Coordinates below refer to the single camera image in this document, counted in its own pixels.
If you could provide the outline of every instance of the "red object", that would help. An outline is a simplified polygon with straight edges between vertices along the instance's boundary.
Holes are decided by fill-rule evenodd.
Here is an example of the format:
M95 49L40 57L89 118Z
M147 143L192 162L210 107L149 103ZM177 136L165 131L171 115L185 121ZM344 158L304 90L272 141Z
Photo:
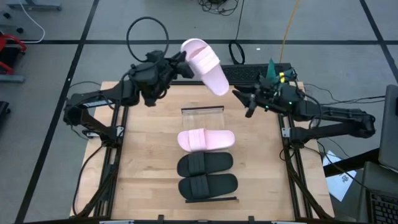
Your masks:
M24 43L22 43L18 38L11 36L11 35L0 35L0 52L3 50L3 48L6 47L8 39L11 39L11 40L15 41L17 44L19 44L21 46L21 52L26 51L26 45ZM14 69L12 69L10 66L6 65L4 62L0 62L0 67L5 69L7 75L14 74Z

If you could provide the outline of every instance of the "wooden table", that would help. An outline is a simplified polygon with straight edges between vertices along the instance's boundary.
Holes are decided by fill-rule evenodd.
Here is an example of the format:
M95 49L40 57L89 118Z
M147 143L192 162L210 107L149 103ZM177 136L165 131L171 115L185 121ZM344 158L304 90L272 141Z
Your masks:
M115 84L104 82L102 89ZM220 105L225 107L225 129L236 136L236 144L224 150L234 158L234 165L227 172L239 182L235 192L224 196L237 196L239 201L187 204L178 192L181 177L176 170L178 160L186 154L177 142L177 134L184 130L181 108ZM245 111L231 91L225 96L214 96L205 86L192 85L172 86L156 107L148 108L143 102L131 107L112 219L156 220L158 215L164 215L166 220L247 220L254 215L256 220L293 220L286 166L279 159L282 141L277 115L258 108L249 119L244 117ZM95 118L104 124L110 125L111 117L107 106L95 111ZM99 139L90 140L85 159L99 145ZM316 141L307 146L318 150ZM95 155L83 172L76 199L78 211L98 188L104 152ZM325 211L334 216L319 155L302 149L302 161L308 189ZM302 204L299 190L298 198ZM300 209L305 216L303 206Z

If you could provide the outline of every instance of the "black slide sandal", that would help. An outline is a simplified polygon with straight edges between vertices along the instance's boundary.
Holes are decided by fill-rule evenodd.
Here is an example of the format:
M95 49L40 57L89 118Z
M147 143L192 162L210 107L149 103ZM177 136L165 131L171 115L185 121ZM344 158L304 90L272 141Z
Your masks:
M194 152L179 160L177 173L182 177L192 177L228 170L233 164L232 155L228 152Z
M234 192L238 180L233 174L187 177L178 183L180 194L187 200L212 198Z

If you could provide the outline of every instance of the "slide sandal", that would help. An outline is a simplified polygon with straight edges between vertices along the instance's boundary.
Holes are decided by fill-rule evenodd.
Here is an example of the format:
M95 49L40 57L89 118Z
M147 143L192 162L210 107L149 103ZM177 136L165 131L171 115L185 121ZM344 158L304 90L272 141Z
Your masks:
M214 50L201 39L189 39L181 45L181 52L187 53L186 61L196 77L210 89L222 96L229 90L229 83L225 77L220 60Z
M182 157L177 164L177 173L182 177L210 174L228 170L234 164L228 152L194 152Z
M236 189L238 180L233 174L186 177L178 183L180 194L187 200L217 197Z
M177 139L181 148L187 152L224 149L235 143L235 135L232 131L211 131L204 128L182 131Z

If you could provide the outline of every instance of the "white cable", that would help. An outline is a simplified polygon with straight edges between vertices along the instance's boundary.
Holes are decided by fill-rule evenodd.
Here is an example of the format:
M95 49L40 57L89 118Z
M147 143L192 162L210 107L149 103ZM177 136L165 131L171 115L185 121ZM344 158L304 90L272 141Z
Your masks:
M25 14L27 15L27 17L29 17L29 19L31 19L31 21L34 22L34 23L35 23L38 27L40 27L40 29L42 29L42 31L43 31L43 36L42 36L42 38L40 38L40 40L37 40L37 41L22 41L22 43L25 43L25 44L37 44L37 43L40 43L40 42L44 39L45 30L44 30L43 27L40 26L34 19L32 19L31 16L26 12L25 7L24 7L24 5L22 4L21 0L18 0L18 1L19 1L19 4L21 5L22 10L23 10L23 11L25 12Z

